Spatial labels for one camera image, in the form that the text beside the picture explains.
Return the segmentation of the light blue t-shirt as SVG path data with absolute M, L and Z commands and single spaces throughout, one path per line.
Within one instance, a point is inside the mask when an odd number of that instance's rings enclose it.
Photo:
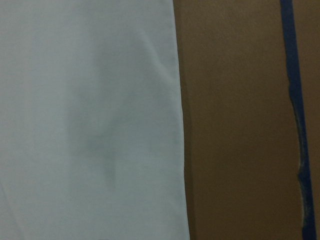
M 0 237 L 187 240 L 171 0 L 0 3 Z

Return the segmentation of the blue tape line lengthwise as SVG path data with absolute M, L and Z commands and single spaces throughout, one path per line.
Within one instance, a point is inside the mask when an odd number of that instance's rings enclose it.
M 316 240 L 314 198 L 293 1 L 281 0 L 280 13 L 286 55 L 286 71 L 289 81 L 288 91 L 299 141 L 297 177 L 302 197 L 302 239 Z

